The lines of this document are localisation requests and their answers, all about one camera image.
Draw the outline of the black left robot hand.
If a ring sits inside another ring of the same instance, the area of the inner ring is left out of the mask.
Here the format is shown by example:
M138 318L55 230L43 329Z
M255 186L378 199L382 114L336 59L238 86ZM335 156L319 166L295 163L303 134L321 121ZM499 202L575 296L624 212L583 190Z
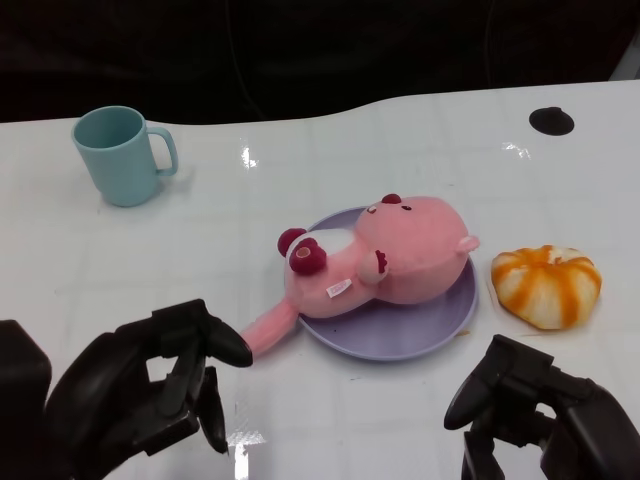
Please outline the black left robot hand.
M215 358L246 368L242 337L201 299L154 311L92 341L45 408L48 430L73 479L103 479L131 457L152 456L203 432L228 451Z

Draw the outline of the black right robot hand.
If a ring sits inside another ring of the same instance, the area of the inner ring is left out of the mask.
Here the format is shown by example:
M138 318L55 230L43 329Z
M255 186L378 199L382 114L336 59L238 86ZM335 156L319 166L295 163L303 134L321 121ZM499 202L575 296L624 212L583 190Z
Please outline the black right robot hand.
M502 479L496 441L542 451L548 479L636 479L639 432L617 399L554 358L503 335L462 383L444 417L464 431L464 479Z

